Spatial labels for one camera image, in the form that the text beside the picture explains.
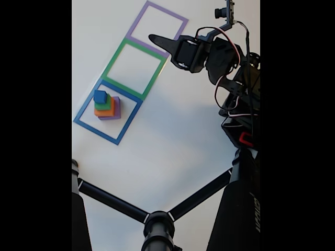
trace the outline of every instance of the stacked blocks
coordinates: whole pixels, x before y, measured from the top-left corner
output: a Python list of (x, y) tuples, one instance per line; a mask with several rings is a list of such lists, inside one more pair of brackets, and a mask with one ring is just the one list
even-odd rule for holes
[(104, 90), (95, 90), (93, 99), (94, 115), (100, 120), (121, 118), (121, 100), (119, 97), (111, 97)]

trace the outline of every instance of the blue square outline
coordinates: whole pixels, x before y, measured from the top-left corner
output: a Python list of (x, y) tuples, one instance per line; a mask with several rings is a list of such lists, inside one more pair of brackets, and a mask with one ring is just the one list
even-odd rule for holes
[[(134, 107), (134, 110), (131, 112), (129, 118), (127, 119), (127, 122), (125, 123), (124, 127), (122, 128), (119, 136), (117, 137), (117, 139), (114, 139), (112, 138), (111, 136), (108, 136), (106, 133), (103, 133), (101, 131), (99, 131), (98, 129), (95, 129), (93, 127), (91, 127), (90, 125), (84, 123), (83, 121), (80, 120), (80, 117), (83, 115), (83, 113), (85, 112), (88, 104), (91, 102), (93, 96), (94, 96), (94, 91), (95, 90), (98, 90), (98, 88), (100, 87), (100, 85), (104, 85), (124, 96), (126, 96), (127, 98), (133, 100), (136, 102), (136, 106)], [(80, 108), (78, 114), (75, 116), (73, 122), (75, 122), (76, 124), (88, 129), (89, 131), (91, 132), (94, 132), (95, 134), (103, 137), (104, 139), (108, 140), (108, 141), (111, 141), (112, 143), (118, 145), (121, 141), (121, 139), (123, 138), (123, 136), (125, 135), (128, 127), (130, 126), (133, 118), (135, 117), (138, 109), (140, 109), (141, 105), (142, 105), (143, 101), (138, 98), (138, 97), (135, 97), (134, 95), (122, 90), (121, 88), (115, 86), (115, 85), (112, 85), (110, 84), (109, 82), (103, 80), (102, 78), (99, 78), (99, 80), (96, 82), (95, 86), (93, 87), (93, 89), (91, 90), (90, 94), (88, 95), (86, 101), (84, 102), (83, 106)]]

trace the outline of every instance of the tape square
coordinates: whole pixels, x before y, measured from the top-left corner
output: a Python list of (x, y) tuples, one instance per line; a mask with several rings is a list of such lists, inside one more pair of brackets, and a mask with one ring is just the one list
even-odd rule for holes
[(152, 43), (148, 36), (155, 34), (176, 40), (187, 22), (187, 18), (147, 1), (127, 32), (126, 38), (168, 58), (169, 53)]
[[(93, 95), (95, 90), (104, 90), (112, 97), (117, 96), (120, 98), (120, 119), (100, 120), (94, 115)], [(100, 78), (93, 87), (83, 106), (80, 108), (73, 122), (118, 145), (141, 105), (142, 100), (138, 97), (135, 97)]]
[(165, 63), (163, 56), (125, 38), (101, 78), (145, 100)]

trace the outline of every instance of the red part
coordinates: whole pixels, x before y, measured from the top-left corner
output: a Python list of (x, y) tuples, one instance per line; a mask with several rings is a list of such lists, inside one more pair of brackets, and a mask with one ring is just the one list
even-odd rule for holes
[(248, 133), (248, 132), (242, 132), (239, 141), (240, 141), (241, 143), (245, 144), (245, 145), (248, 145), (248, 146), (250, 146), (250, 147), (253, 147), (253, 143), (244, 140), (244, 136), (250, 136), (250, 137), (252, 137), (250, 133)]

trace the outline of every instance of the orange block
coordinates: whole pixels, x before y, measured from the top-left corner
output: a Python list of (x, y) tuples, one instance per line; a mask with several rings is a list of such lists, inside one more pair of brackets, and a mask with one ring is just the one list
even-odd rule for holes
[(105, 110), (105, 111), (98, 111), (97, 109), (94, 108), (94, 115), (97, 117), (114, 117), (114, 110), (115, 110), (115, 100), (113, 97), (110, 97), (110, 110)]

